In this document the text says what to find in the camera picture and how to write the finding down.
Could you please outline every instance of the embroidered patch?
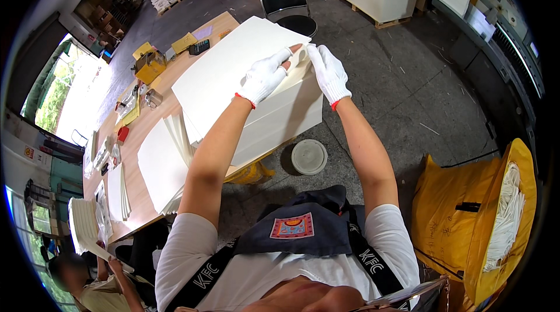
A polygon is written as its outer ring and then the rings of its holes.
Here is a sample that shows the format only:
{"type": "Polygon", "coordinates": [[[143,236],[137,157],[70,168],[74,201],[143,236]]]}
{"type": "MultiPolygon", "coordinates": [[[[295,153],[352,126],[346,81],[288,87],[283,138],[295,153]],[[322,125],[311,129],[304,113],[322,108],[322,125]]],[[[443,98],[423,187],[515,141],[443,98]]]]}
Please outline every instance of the embroidered patch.
{"type": "Polygon", "coordinates": [[[270,232],[272,239],[298,239],[314,236],[312,213],[290,218],[275,218],[270,232]]]}

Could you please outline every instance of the person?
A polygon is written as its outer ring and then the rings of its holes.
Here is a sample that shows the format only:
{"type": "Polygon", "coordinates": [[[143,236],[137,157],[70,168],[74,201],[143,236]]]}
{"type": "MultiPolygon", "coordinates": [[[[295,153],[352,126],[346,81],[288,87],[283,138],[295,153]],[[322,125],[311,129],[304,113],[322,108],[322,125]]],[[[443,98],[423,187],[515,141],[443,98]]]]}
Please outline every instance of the person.
{"type": "Polygon", "coordinates": [[[286,60],[300,46],[253,64],[194,154],[156,271],[160,311],[349,311],[419,284],[388,154],[352,102],[342,63],[324,45],[307,52],[342,121],[365,205],[348,204],[342,185],[306,191],[267,206],[217,252],[222,183],[244,122],[287,75],[286,60]]]}
{"type": "MultiPolygon", "coordinates": [[[[63,252],[49,261],[49,273],[54,283],[74,297],[81,311],[143,312],[155,308],[156,271],[152,253],[164,247],[167,222],[162,219],[134,234],[132,245],[121,245],[115,250],[116,258],[106,263],[97,257],[97,278],[90,279],[86,261],[74,252],[63,252]],[[123,271],[121,261],[134,268],[134,274],[123,271]]],[[[102,241],[97,245],[105,247],[102,241]]]]}

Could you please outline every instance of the white bucket lid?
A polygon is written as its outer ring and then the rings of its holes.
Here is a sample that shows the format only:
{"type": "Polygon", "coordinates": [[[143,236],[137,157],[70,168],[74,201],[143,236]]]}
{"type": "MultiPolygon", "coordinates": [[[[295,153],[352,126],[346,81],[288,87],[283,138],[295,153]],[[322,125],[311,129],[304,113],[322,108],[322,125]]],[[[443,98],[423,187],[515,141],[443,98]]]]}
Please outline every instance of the white bucket lid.
{"type": "Polygon", "coordinates": [[[317,175],[326,165],[325,146],[317,140],[302,140],[293,148],[292,164],[302,175],[317,175]]]}

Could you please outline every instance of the black office chair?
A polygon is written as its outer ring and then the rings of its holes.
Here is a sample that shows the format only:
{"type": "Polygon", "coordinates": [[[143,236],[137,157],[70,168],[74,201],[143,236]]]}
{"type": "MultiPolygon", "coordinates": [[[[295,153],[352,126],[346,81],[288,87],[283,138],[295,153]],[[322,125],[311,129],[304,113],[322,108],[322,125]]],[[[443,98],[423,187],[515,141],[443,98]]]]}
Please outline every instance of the black office chair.
{"type": "Polygon", "coordinates": [[[260,0],[264,16],[268,16],[286,9],[307,7],[307,16],[289,15],[276,21],[282,27],[290,29],[298,34],[313,37],[317,33],[317,23],[311,18],[307,0],[260,0]]]}

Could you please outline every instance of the white cotton glove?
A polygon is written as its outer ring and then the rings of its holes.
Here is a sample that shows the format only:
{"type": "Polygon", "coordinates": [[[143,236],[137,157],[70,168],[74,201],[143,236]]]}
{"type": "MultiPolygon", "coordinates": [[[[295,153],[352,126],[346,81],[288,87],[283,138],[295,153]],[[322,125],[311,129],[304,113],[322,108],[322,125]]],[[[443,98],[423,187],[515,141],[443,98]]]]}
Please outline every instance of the white cotton glove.
{"type": "Polygon", "coordinates": [[[307,54],[315,68],[318,86],[334,111],[339,100],[344,97],[352,97],[352,92],[346,88],[348,75],[346,75],[342,63],[324,45],[317,48],[315,45],[307,45],[307,54]]]}
{"type": "Polygon", "coordinates": [[[247,71],[245,84],[235,95],[247,98],[255,109],[288,75],[281,64],[292,55],[290,48],[285,47],[275,55],[255,62],[247,71]]]}

